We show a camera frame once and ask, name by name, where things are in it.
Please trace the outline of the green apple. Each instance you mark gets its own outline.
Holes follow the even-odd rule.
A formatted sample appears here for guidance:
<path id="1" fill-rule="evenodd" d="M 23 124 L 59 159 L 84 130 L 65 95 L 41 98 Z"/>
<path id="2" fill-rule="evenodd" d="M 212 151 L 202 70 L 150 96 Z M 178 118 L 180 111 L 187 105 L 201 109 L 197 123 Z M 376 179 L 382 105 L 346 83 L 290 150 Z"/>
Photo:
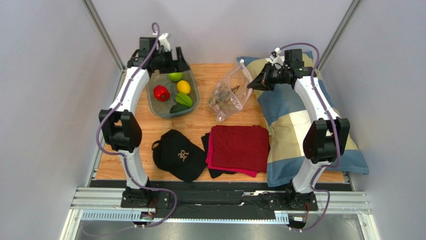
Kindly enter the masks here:
<path id="1" fill-rule="evenodd" d="M 183 73 L 182 72 L 169 73 L 168 77 L 172 82 L 177 83 L 183 79 Z"/>

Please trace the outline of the yellow lemon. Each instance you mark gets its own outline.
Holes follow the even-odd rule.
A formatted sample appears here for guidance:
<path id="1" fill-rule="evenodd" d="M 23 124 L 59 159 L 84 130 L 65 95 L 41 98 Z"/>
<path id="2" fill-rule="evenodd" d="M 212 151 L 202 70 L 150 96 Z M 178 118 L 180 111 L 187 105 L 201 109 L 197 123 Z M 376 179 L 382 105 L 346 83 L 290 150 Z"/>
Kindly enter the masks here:
<path id="1" fill-rule="evenodd" d="M 191 86 L 186 80 L 180 80 L 176 84 L 177 91 L 179 93 L 189 95 L 191 93 Z"/>

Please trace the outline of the clear zip top bag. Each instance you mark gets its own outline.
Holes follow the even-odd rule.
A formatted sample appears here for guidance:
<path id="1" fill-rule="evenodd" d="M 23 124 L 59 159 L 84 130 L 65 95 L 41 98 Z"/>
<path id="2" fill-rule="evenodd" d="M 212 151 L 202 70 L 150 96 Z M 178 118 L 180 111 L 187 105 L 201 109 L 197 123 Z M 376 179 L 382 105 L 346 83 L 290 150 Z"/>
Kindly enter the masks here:
<path id="1" fill-rule="evenodd" d="M 253 81 L 248 69 L 240 59 L 215 85 L 208 105 L 218 123 L 243 110 L 252 89 L 248 85 Z"/>

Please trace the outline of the green star fruit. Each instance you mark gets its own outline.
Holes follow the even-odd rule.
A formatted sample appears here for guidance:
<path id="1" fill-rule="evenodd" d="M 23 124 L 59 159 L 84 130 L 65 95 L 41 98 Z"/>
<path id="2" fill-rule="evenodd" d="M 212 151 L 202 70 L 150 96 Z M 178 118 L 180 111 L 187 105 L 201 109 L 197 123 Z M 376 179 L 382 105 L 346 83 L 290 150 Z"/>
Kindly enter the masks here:
<path id="1" fill-rule="evenodd" d="M 175 101 L 178 104 L 181 104 L 181 105 L 184 105 L 184 106 L 187 106 L 187 107 L 193 106 L 193 101 L 190 98 L 190 96 L 185 94 L 185 93 L 182 93 L 182 92 L 179 92 L 179 93 L 176 94 Z"/>

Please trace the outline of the red bell pepper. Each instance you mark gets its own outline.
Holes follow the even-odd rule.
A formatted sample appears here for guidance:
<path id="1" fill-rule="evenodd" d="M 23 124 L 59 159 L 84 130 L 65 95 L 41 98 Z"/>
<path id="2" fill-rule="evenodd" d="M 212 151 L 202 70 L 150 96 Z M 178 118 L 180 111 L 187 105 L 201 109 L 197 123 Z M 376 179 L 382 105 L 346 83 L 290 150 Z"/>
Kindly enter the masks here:
<path id="1" fill-rule="evenodd" d="M 165 102 L 170 98 L 168 89 L 160 84 L 154 87 L 153 94 L 154 97 L 160 102 Z"/>

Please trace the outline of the dark green avocado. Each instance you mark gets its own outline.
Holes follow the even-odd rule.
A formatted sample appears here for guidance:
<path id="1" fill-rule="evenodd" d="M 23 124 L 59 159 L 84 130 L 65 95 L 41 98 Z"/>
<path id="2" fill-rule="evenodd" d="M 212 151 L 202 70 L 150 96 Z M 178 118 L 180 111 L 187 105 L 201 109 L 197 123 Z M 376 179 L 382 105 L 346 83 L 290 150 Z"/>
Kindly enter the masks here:
<path id="1" fill-rule="evenodd" d="M 179 112 L 182 112 L 182 111 L 186 111 L 186 110 L 188 110 L 190 108 L 191 108 L 190 106 L 177 103 L 176 105 L 173 105 L 170 108 L 169 113 L 170 114 L 175 114 L 175 113 L 179 113 Z"/>

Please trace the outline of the brown longan bunch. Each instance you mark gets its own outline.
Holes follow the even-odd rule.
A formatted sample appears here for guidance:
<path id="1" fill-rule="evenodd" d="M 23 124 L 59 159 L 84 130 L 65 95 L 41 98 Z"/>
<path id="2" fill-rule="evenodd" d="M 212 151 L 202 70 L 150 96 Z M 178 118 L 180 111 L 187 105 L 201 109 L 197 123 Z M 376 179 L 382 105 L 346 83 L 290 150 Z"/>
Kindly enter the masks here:
<path id="1" fill-rule="evenodd" d="M 235 107 L 240 110 L 241 103 L 236 97 L 240 86 L 229 87 L 226 84 L 218 83 L 209 99 L 209 106 L 213 110 L 223 110 L 225 108 Z"/>

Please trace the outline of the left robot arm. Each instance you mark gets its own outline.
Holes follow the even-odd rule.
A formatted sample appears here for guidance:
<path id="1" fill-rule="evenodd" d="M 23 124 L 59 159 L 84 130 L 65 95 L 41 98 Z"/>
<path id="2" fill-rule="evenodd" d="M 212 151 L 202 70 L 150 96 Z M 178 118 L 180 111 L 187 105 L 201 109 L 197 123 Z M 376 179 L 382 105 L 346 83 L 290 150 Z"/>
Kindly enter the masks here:
<path id="1" fill-rule="evenodd" d="M 116 99 L 109 109 L 99 112 L 100 126 L 96 134 L 102 135 L 112 148 L 110 155 L 118 156 L 126 176 L 126 188 L 122 193 L 123 208 L 147 208 L 154 206 L 153 192 L 140 156 L 143 133 L 134 116 L 141 93 L 155 71 L 169 74 L 190 70 L 176 48 L 177 59 L 173 59 L 167 33 L 156 33 L 153 37 L 141 37 L 139 48 L 127 62 L 125 79 Z"/>

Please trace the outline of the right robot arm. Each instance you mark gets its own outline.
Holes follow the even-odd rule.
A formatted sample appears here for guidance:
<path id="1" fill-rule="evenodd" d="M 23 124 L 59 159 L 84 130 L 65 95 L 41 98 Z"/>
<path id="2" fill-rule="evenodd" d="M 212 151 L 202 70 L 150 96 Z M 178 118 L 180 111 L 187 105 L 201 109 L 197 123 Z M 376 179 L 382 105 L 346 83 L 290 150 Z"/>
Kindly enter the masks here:
<path id="1" fill-rule="evenodd" d="M 286 188 L 283 203 L 289 210 L 308 210 L 315 199 L 315 185 L 326 168 L 337 168 L 345 151 L 350 123 L 340 118 L 323 94 L 316 77 L 316 66 L 307 67 L 301 49 L 288 49 L 280 57 L 278 47 L 270 54 L 260 74 L 247 88 L 273 91 L 278 84 L 288 84 L 304 104 L 311 126 L 302 142 L 304 161 Z"/>

